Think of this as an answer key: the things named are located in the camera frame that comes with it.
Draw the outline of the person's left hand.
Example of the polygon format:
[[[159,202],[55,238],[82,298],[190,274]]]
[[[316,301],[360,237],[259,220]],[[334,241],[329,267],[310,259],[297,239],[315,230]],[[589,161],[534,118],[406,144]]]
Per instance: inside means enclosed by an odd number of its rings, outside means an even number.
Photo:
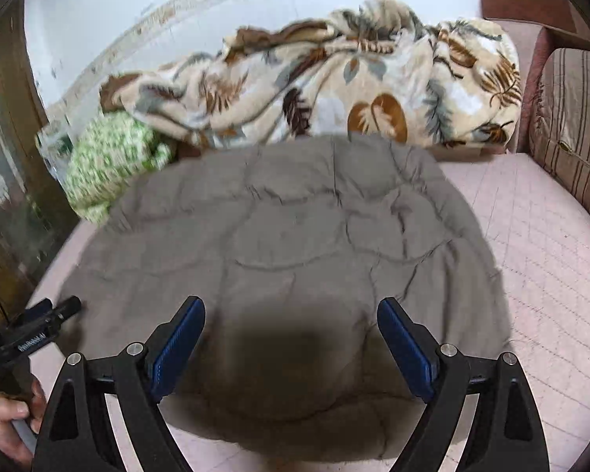
[[[33,453],[26,447],[12,426],[12,421],[29,421],[34,433],[39,433],[46,408],[46,397],[36,376],[31,379],[33,397],[29,403],[0,395],[0,451],[24,470],[30,470]]]

